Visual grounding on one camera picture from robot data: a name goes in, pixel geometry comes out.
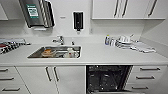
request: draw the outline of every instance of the black soap dispenser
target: black soap dispenser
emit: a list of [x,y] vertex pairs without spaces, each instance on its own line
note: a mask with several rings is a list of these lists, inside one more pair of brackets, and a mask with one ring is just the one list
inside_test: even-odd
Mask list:
[[81,29],[83,29],[83,12],[73,12],[74,15],[74,29],[77,30],[79,34]]

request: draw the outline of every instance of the cabinet handle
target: cabinet handle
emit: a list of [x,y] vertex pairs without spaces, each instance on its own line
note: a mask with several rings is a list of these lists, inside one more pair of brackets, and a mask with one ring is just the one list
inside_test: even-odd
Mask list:
[[160,70],[160,68],[151,68],[151,69],[143,69],[143,68],[140,68],[140,71],[153,71],[153,70]]
[[20,88],[4,88],[2,91],[19,91]]
[[57,82],[58,82],[59,78],[58,78],[58,75],[57,75],[56,67],[54,67],[54,72],[55,72],[55,76],[56,76],[56,79],[57,79]]
[[157,2],[157,0],[154,1],[153,6],[152,6],[152,8],[151,8],[151,11],[150,11],[150,13],[148,14],[148,17],[152,15],[153,10],[154,10],[155,5],[156,5],[156,2]]
[[0,72],[6,72],[8,69],[0,69]]
[[132,89],[149,89],[148,87],[132,87]]
[[136,79],[155,79],[155,78],[151,76],[151,77],[136,77]]
[[114,17],[117,15],[117,9],[118,9],[118,0],[117,0],[117,2],[116,2],[116,9],[115,9],[115,13],[114,13]]
[[122,17],[125,15],[125,11],[127,9],[127,3],[128,3],[128,0],[125,1],[125,6],[124,6],[124,11],[123,11]]
[[13,80],[14,79],[14,77],[11,77],[11,78],[0,78],[0,81],[2,81],[2,80]]
[[52,79],[50,78],[50,74],[48,72],[48,67],[46,67],[46,72],[47,72],[47,76],[48,76],[49,81],[51,81]]

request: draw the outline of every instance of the white drawer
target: white drawer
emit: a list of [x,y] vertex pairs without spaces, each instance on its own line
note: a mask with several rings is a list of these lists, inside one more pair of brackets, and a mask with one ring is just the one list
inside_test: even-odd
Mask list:
[[167,66],[133,66],[132,72],[164,72]]
[[18,73],[15,67],[0,67],[0,74]]
[[0,74],[0,85],[24,84],[19,74]]
[[163,73],[131,73],[127,83],[156,83]]
[[1,85],[0,94],[30,94],[25,85]]
[[127,83],[125,86],[125,90],[129,90],[129,91],[134,91],[134,92],[143,92],[146,93],[152,89],[155,89],[155,85],[154,84],[131,84],[131,83]]

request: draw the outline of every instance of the sink basin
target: sink basin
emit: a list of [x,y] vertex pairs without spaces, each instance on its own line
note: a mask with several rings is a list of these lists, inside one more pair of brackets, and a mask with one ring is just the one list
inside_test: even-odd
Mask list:
[[[41,47],[40,49],[38,49],[36,52],[34,52],[33,54],[31,54],[28,58],[64,58],[64,54],[67,54],[68,48],[72,48],[75,53],[78,54],[77,57],[73,57],[73,58],[79,58],[80,57],[80,46],[56,46],[56,47]],[[42,55],[42,53],[46,50],[46,49],[51,49],[51,51],[54,51],[55,54],[51,57],[44,57]]]

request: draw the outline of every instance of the chrome faucet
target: chrome faucet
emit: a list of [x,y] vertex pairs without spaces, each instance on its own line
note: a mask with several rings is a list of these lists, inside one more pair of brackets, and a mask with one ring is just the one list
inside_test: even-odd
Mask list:
[[64,45],[64,38],[63,36],[59,36],[59,40],[53,40],[53,42],[58,42],[58,43],[61,43],[61,45]]

